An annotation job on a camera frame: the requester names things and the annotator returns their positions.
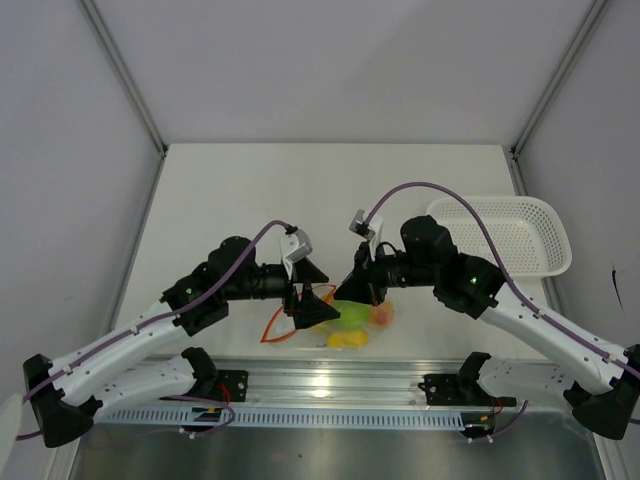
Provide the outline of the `green apple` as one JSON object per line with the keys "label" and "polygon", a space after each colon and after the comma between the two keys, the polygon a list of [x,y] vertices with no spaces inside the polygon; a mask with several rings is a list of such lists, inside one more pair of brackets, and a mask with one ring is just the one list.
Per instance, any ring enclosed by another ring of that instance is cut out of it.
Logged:
{"label": "green apple", "polygon": [[371,306],[357,302],[337,300],[332,306],[340,314],[333,320],[333,325],[337,330],[342,331],[364,329],[372,313]]}

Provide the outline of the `orange pink peach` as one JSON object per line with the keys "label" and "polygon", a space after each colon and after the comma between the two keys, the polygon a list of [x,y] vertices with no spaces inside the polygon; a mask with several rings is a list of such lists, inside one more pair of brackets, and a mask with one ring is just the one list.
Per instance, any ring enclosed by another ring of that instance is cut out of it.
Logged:
{"label": "orange pink peach", "polygon": [[395,308],[393,303],[385,301],[384,303],[371,308],[368,324],[371,328],[386,329],[393,323],[394,317]]}

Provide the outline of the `clear zip top bag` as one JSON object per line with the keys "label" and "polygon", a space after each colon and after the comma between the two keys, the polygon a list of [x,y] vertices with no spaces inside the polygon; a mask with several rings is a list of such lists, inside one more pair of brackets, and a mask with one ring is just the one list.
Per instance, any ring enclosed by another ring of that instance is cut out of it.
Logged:
{"label": "clear zip top bag", "polygon": [[334,299],[335,285],[313,288],[340,316],[307,329],[295,329],[280,307],[267,323],[260,343],[289,350],[359,350],[371,344],[394,323],[395,308],[386,300],[378,306]]}

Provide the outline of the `yellow green mango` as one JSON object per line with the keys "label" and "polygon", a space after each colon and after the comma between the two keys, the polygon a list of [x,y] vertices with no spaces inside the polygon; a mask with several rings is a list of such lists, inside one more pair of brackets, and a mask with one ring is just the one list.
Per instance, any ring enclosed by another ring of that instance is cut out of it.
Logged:
{"label": "yellow green mango", "polygon": [[[334,302],[334,294],[328,293],[323,297],[323,301],[330,306],[333,305]],[[330,335],[337,330],[337,320],[327,320],[322,323],[316,324],[308,329],[309,333],[313,333],[315,335]]]}

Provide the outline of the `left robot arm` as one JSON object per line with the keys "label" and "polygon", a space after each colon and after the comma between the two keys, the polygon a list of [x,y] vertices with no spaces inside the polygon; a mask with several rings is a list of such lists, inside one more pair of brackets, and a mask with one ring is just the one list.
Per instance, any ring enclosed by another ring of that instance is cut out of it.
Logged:
{"label": "left robot arm", "polygon": [[109,414],[139,403],[220,394],[219,371],[201,347],[189,347],[156,367],[137,364],[223,320],[233,301],[279,299],[297,329],[339,318],[339,311],[314,292],[314,285],[328,278],[308,260],[308,241],[288,234],[281,247],[279,263],[259,265],[254,242],[229,237],[132,324],[66,356],[27,359],[26,397],[45,446],[66,445]]}

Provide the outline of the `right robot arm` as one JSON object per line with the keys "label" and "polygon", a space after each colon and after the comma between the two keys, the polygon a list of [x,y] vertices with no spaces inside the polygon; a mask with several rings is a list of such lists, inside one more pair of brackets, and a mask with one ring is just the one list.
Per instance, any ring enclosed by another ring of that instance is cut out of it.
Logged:
{"label": "right robot arm", "polygon": [[377,306],[390,288],[429,287],[446,308],[509,333],[554,364],[547,373],[518,374],[493,355],[473,353],[456,380],[464,401],[506,396],[556,403],[591,432],[624,438],[639,402],[637,345],[599,339],[544,309],[503,268],[459,252],[449,230],[429,215],[401,226],[404,248],[392,255],[378,241],[379,216],[360,210],[350,229],[364,240],[336,299]]}

